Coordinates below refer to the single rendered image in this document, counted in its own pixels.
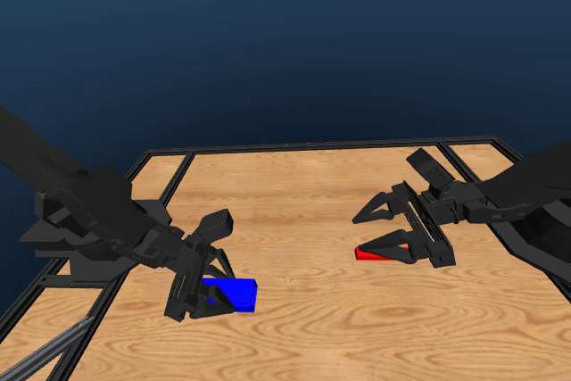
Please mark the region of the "thin red peg bar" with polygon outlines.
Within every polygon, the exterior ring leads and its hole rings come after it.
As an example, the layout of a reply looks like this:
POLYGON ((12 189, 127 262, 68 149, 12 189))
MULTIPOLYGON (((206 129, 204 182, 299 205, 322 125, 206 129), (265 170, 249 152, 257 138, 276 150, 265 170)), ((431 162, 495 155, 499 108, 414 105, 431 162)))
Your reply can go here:
POLYGON ((386 247, 367 247, 356 246, 354 248, 355 258, 358 261, 395 261, 394 257, 389 257, 382 252, 386 252, 386 247))

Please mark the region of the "blue hollow socket block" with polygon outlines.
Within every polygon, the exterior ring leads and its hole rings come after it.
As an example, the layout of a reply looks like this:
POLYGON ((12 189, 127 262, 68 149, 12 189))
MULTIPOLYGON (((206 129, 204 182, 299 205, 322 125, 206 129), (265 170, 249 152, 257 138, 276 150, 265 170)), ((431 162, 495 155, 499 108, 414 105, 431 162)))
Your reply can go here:
POLYGON ((236 312, 255 312, 258 285, 254 278, 204 278, 202 283, 217 286, 236 312))

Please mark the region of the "grey metal strut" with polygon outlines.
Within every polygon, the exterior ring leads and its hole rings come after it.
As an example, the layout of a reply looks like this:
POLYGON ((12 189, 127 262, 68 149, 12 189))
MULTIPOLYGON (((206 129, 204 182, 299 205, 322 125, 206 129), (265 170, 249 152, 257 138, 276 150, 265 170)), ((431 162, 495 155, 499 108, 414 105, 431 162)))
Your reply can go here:
POLYGON ((77 342, 91 327, 94 317, 85 317, 0 374, 0 381, 27 381, 48 362, 77 342))

